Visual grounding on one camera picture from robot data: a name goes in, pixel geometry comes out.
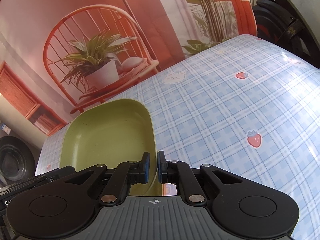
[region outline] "blue plaid tablecloth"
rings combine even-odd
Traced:
[[[287,193],[300,209],[293,238],[320,239],[320,70],[241,35],[119,98],[146,105],[167,160],[210,163]],[[59,166],[65,132],[46,140],[37,174]]]

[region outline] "chair backrest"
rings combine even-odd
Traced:
[[[92,87],[84,78],[78,85],[75,78],[62,82],[71,66],[66,65],[67,63],[61,59],[77,52],[68,41],[85,43],[106,29],[112,34],[121,34],[123,38],[137,37],[136,40],[125,44],[126,50],[118,54],[121,62],[129,57],[146,58],[149,63],[152,60],[141,39],[141,28],[126,11],[112,5],[90,5],[71,12],[50,32],[44,45],[43,61],[49,75],[75,106],[79,97]]]

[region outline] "gray ribbed panel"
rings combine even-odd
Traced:
[[[189,206],[179,196],[156,197],[157,204],[154,199],[130,196],[120,206],[104,207],[91,225],[66,240],[242,239],[217,226],[205,208]]]

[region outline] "green plastic bowl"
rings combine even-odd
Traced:
[[[133,99],[111,101],[80,114],[69,126],[62,145],[60,167],[80,171],[103,163],[140,161],[150,153],[149,182],[131,187],[130,195],[162,195],[157,180],[156,140],[147,108]]]

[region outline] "white bear face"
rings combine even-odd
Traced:
[[[175,84],[183,81],[186,78],[185,72],[180,73],[170,73],[165,76],[165,78],[162,80],[165,84]]]
[[[308,67],[308,64],[306,64],[305,62],[303,62],[302,59],[289,58],[288,60],[289,60],[293,65],[295,65],[296,67]]]

